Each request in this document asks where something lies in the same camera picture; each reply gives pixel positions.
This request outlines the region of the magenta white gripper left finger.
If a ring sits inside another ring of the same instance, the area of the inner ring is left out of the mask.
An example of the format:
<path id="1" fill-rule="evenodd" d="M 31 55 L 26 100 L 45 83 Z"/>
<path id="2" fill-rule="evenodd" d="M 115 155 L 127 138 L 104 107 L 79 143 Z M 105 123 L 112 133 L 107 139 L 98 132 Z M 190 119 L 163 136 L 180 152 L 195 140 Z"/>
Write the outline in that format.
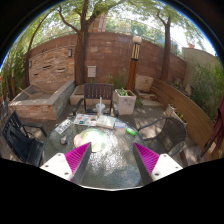
<path id="1" fill-rule="evenodd" d="M 55 154 L 41 169 L 79 185 L 91 152 L 91 143 L 86 143 L 66 154 Z"/>

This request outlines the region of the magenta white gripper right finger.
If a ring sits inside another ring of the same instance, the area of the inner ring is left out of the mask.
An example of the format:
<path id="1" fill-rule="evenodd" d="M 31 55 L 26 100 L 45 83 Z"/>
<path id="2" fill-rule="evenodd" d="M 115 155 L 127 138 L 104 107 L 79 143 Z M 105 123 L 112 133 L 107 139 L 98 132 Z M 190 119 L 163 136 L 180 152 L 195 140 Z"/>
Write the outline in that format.
<path id="1" fill-rule="evenodd" d="M 157 154 L 138 143 L 133 143 L 133 154 L 141 175 L 140 183 L 143 186 L 182 169 L 168 154 Z"/>

